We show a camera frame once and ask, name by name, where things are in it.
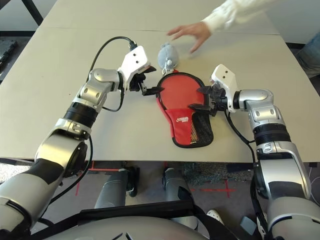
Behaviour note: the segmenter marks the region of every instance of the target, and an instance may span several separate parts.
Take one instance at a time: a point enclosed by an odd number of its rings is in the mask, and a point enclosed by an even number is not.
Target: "person's arm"
[[[227,29],[235,23],[244,23],[279,0],[226,0],[202,20],[211,33]]]
[[[276,1],[279,0],[226,0],[202,21],[175,27],[167,35],[174,35],[172,40],[184,35],[194,36],[196,42],[190,50],[193,53],[214,31],[227,29],[234,23],[244,23]]]

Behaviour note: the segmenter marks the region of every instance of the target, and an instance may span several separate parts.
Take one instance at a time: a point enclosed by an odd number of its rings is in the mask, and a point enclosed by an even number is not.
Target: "wall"
[[[56,0],[33,0],[44,18]],[[35,31],[38,25],[21,0],[11,0],[0,10],[0,31]]]
[[[282,0],[267,15],[286,42],[305,44],[320,32],[320,0]]]

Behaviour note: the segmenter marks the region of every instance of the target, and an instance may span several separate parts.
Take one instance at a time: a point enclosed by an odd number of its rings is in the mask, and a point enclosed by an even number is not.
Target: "printed logo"
[[[185,123],[185,122],[188,122],[189,118],[187,116],[184,116],[184,117],[178,117],[175,121],[178,123],[178,122],[182,122],[182,123]]]

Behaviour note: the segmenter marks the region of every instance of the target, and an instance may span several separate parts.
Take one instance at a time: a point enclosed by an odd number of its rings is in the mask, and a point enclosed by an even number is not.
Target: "black mesh pocket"
[[[214,140],[209,115],[195,112],[192,115],[191,144],[207,146]]]

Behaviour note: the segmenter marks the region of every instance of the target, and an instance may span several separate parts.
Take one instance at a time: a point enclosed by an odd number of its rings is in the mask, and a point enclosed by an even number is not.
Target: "cable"
[[[94,154],[94,146],[92,143],[92,139],[91,136],[89,136],[89,142],[90,142],[90,158],[88,160],[88,163],[85,166],[85,169],[83,171],[83,173],[81,174],[80,177],[77,178],[77,180],[75,180],[69,187],[67,187],[64,191],[60,192],[58,195],[56,195],[55,197],[53,197],[49,203],[52,204],[53,202],[55,202],[57,199],[59,199],[61,196],[63,196],[64,194],[66,194],[70,189],[72,189],[75,185],[77,185],[78,182],[80,182],[80,180],[86,175],[86,173],[88,172],[88,169],[90,168],[90,164],[92,162],[92,158],[93,158],[93,154]]]
[[[309,170],[309,178],[310,178],[310,176],[311,176],[311,171],[312,171],[312,167],[310,167],[310,170]],[[312,197],[313,201],[314,201],[316,204],[318,204],[318,206],[320,207],[320,203],[316,200],[316,198],[315,198],[314,195],[312,194],[312,184],[313,184],[316,180],[318,180],[318,179],[320,179],[320,176],[315,177],[315,178],[312,180],[310,186],[311,186],[311,197]]]
[[[100,49],[98,50],[98,52],[96,53],[94,59],[93,59],[93,62],[91,64],[91,67],[90,67],[90,70],[89,70],[89,73],[94,69],[94,66],[96,64],[96,61],[97,61],[97,58],[99,57],[101,51],[105,48],[105,46],[107,46],[109,43],[111,43],[112,41],[114,40],[117,40],[117,39],[124,39],[124,40],[127,40],[129,42],[129,45],[130,45],[130,51],[132,51],[133,49],[135,49],[137,47],[137,44],[132,41],[130,38],[126,37],[126,36],[115,36],[113,38],[110,38],[108,41],[106,41],[101,47]]]
[[[263,228],[264,232],[268,232],[268,224],[264,216],[264,212],[262,211],[260,202],[257,198],[257,192],[256,192],[256,182],[255,182],[255,177],[253,176],[251,179],[251,184],[250,184],[250,197],[253,205],[253,209],[255,212],[255,215],[259,219],[259,222],[261,224],[261,227]]]
[[[255,163],[255,162],[256,162],[255,152],[254,152],[254,150],[252,149],[252,147],[250,146],[250,143],[253,143],[254,140],[252,140],[252,141],[247,140],[247,139],[238,131],[238,129],[236,128],[236,126],[234,125],[234,123],[233,123],[232,120],[231,120],[230,112],[229,112],[228,115],[227,115],[227,111],[224,110],[224,115],[225,115],[225,118],[226,118],[227,122],[229,123],[230,127],[231,127],[232,130],[235,132],[235,134],[237,134],[237,136],[238,136],[238,137],[248,146],[248,148],[250,149],[250,151],[251,151],[251,156],[252,156],[252,161],[253,161],[253,163]]]
[[[110,111],[110,112],[117,112],[117,111],[119,111],[120,108],[122,107],[122,104],[123,104],[124,98],[125,98],[125,89],[124,89],[124,87],[123,87],[123,84],[122,84],[122,86],[121,86],[121,90],[120,90],[120,91],[121,91],[121,92],[120,92],[120,105],[119,105],[119,107],[118,107],[117,109],[110,109],[110,108],[107,108],[107,107],[103,106],[102,109],[107,110],[107,111]]]
[[[252,140],[252,141],[249,141],[247,140],[239,131],[238,129],[236,128],[236,126],[234,125],[234,123],[232,122],[231,120],[231,117],[230,117],[230,112],[228,113],[227,115],[227,111],[224,110],[224,115],[225,115],[225,118],[227,120],[227,122],[229,123],[230,127],[232,128],[232,130],[235,132],[235,134],[237,134],[237,136],[248,146],[248,148],[250,149],[250,152],[251,152],[251,155],[252,155],[252,161],[253,163],[256,162],[256,157],[255,157],[255,152],[254,150],[252,149],[252,147],[250,146],[250,143],[253,143],[255,142],[255,140]],[[253,205],[253,209],[254,209],[254,212],[256,214],[256,217],[259,219],[259,222],[264,230],[265,233],[268,232],[268,224],[267,224],[267,221],[265,219],[265,216],[264,216],[264,212],[261,208],[261,205],[260,205],[260,202],[257,198],[257,191],[256,191],[256,182],[255,182],[255,177],[253,176],[252,177],[252,180],[251,180],[251,184],[250,184],[250,197],[251,197],[251,201],[252,201],[252,205]]]
[[[44,225],[47,225],[48,227],[55,225],[52,221],[45,219],[45,218],[42,218],[42,217],[38,219],[38,222],[42,223]]]
[[[95,55],[95,57],[94,57],[94,59],[93,59],[93,62],[92,62],[92,64],[91,64],[89,73],[94,69],[94,66],[95,66],[95,64],[96,64],[96,61],[97,61],[100,53],[102,52],[102,50],[105,48],[105,46],[107,46],[107,45],[108,45],[109,43],[111,43],[112,41],[118,40],[118,39],[127,40],[127,41],[129,42],[130,51],[132,51],[133,49],[135,49],[135,48],[137,47],[137,44],[136,44],[134,41],[132,41],[130,38],[126,37],[126,36],[115,36],[115,37],[113,37],[113,38],[110,38],[108,41],[106,41],[106,42],[100,47],[99,51],[96,53],[96,55]],[[123,82],[122,82],[122,81],[120,81],[119,84],[120,84],[120,87],[121,87],[121,89],[120,89],[121,93],[120,93],[120,105],[119,105],[119,107],[118,107],[117,109],[110,109],[110,108],[107,108],[107,107],[103,106],[102,109],[107,110],[107,111],[110,111],[110,112],[117,112],[117,111],[120,110],[120,108],[122,107],[122,104],[123,104],[123,102],[124,102],[124,98],[125,98],[125,89],[124,89],[124,86],[123,86]]]

